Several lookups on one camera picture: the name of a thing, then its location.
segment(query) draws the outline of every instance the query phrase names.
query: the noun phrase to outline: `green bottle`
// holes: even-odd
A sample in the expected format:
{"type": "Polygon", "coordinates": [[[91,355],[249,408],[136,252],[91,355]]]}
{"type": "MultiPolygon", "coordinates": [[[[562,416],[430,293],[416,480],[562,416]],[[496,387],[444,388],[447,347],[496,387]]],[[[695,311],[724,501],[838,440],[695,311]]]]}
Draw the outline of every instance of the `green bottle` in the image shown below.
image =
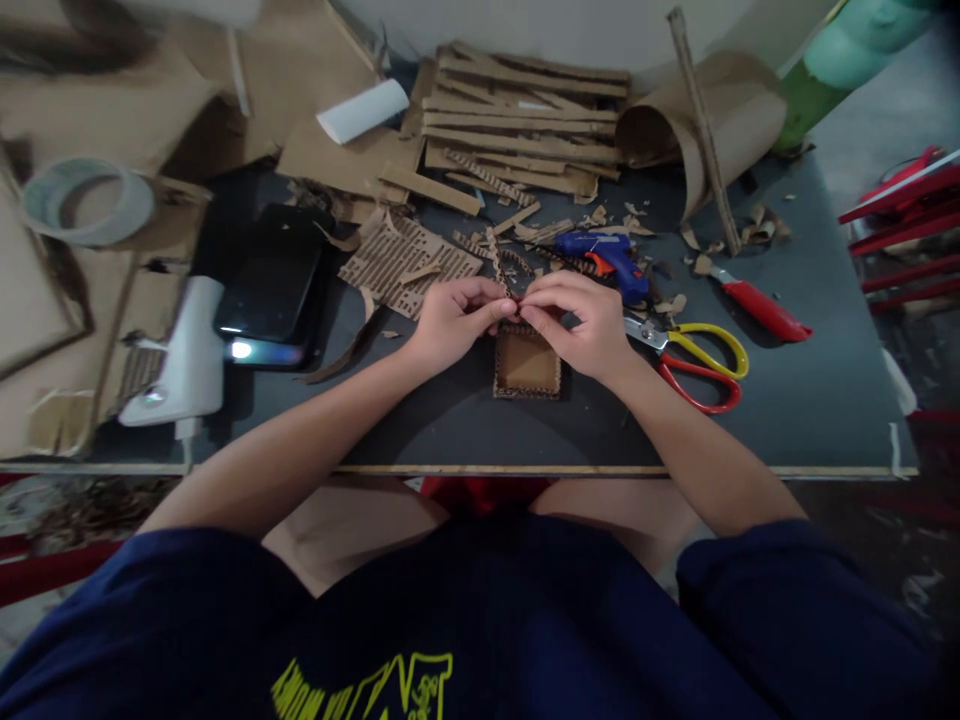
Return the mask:
{"type": "Polygon", "coordinates": [[[787,120],[774,152],[803,142],[817,123],[927,31],[940,0],[849,0],[781,82],[787,120]]]}

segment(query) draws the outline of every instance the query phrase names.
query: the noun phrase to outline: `table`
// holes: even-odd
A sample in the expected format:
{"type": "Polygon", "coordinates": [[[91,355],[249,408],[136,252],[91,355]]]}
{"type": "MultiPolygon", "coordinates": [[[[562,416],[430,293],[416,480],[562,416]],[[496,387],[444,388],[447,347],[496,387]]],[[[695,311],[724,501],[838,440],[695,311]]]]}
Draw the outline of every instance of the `table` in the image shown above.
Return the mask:
{"type": "MultiPolygon", "coordinates": [[[[767,159],[753,170],[759,189],[745,183],[730,189],[734,213],[746,217],[763,202],[786,220],[793,239],[758,249],[736,259],[718,261],[737,277],[755,284],[814,329],[799,345],[779,345],[749,316],[733,305],[718,283],[697,278],[682,259],[688,253],[673,233],[645,239],[643,252],[664,260],[674,279],[657,277],[664,294],[683,292],[687,308],[680,321],[714,323],[733,331],[750,355],[743,381],[743,401],[735,411],[716,418],[775,472],[793,479],[890,479],[891,424],[897,428],[904,475],[916,474],[909,431],[899,411],[884,367],[880,342],[859,289],[835,218],[825,195],[814,156],[786,165],[767,159]],[[787,201],[785,196],[794,195],[787,201]]],[[[249,175],[229,191],[217,189],[210,218],[219,223],[246,222],[257,204],[285,199],[286,181],[249,175]],[[237,208],[246,208],[238,213],[237,208]]],[[[564,217],[579,220],[594,205],[573,205],[569,198],[538,192],[543,210],[530,222],[547,224],[564,217]]],[[[485,213],[499,222],[516,212],[490,196],[485,213]]],[[[601,181],[600,202],[609,215],[627,212],[634,203],[653,221],[683,203],[682,176],[676,169],[625,173],[620,184],[601,181]]],[[[421,222],[447,237],[454,229],[469,235],[482,220],[422,206],[421,222]]],[[[722,236],[713,205],[693,218],[692,226],[706,246],[722,236]]],[[[220,241],[229,232],[220,233],[220,241]]],[[[216,242],[204,233],[195,270],[216,262],[216,242]]],[[[335,280],[327,300],[314,366],[337,358],[362,324],[359,292],[335,280]]],[[[225,405],[207,418],[194,443],[202,461],[230,440],[262,422],[342,382],[397,349],[413,333],[414,323],[385,313],[373,339],[352,366],[322,384],[305,386],[288,373],[254,372],[228,367],[225,405]],[[386,339],[381,330],[402,336],[386,339]]],[[[341,470],[393,475],[506,476],[640,476],[662,477],[665,470],[653,446],[624,406],[593,380],[564,368],[564,390],[558,402],[506,401],[492,397],[494,344],[483,339],[460,363],[407,397],[347,456],[341,470]]],[[[702,401],[714,402],[720,392],[699,380],[682,380],[702,401]]],[[[97,472],[115,474],[178,473],[181,448],[173,426],[102,427],[91,455],[83,463],[63,461],[0,464],[8,472],[97,472]]]]}

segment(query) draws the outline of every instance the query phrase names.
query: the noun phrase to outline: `leg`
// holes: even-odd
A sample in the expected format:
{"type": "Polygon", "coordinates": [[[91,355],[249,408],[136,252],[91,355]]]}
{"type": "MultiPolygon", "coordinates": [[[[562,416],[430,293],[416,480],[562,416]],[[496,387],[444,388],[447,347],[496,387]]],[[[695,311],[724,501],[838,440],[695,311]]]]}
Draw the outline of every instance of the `leg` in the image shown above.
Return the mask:
{"type": "Polygon", "coordinates": [[[334,475],[263,540],[313,595],[449,520],[392,477],[334,475]]]}
{"type": "Polygon", "coordinates": [[[530,511],[609,530],[651,575],[700,521],[672,480],[560,480],[530,511]]]}

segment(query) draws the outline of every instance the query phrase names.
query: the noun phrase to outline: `red utility knife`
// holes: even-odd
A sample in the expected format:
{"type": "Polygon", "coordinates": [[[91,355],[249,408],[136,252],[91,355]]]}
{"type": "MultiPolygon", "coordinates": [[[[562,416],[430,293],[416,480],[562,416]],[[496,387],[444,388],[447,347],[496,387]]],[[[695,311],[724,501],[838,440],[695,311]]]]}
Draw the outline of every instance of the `red utility knife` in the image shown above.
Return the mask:
{"type": "Polygon", "coordinates": [[[753,285],[737,280],[722,267],[714,265],[710,274],[723,285],[724,292],[736,300],[757,322],[784,342],[803,342],[813,330],[777,305],[753,285]]]}

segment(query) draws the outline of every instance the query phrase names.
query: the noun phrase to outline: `red and yellow scissors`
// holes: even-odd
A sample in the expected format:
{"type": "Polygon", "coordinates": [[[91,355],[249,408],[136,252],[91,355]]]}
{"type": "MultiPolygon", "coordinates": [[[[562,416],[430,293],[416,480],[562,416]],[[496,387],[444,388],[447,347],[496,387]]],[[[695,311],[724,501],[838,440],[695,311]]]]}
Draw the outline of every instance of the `red and yellow scissors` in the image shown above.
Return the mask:
{"type": "Polygon", "coordinates": [[[656,351],[660,357],[659,371],[664,380],[670,383],[674,390],[680,393],[686,401],[695,408],[707,415],[720,415],[721,413],[730,412],[740,404],[740,398],[743,392],[740,389],[740,383],[737,381],[743,380],[743,378],[747,376],[747,373],[750,371],[750,360],[747,357],[747,351],[743,349],[743,345],[729,332],[721,327],[708,323],[685,323],[678,326],[676,330],[663,332],[662,330],[658,330],[657,326],[650,321],[641,323],[632,317],[623,318],[623,326],[627,335],[636,338],[656,351]],[[733,356],[736,358],[737,363],[736,368],[731,370],[725,365],[721,365],[710,357],[703,348],[687,337],[690,333],[695,332],[710,333],[720,338],[720,340],[733,351],[733,356]],[[672,355],[668,355],[666,349],[670,343],[676,343],[702,362],[703,365],[694,365],[693,363],[684,362],[672,355]],[[686,391],[680,387],[680,383],[677,382],[676,377],[673,375],[673,370],[680,370],[692,375],[700,375],[701,377],[723,383],[730,391],[730,395],[722,405],[703,405],[690,397],[686,391]]]}

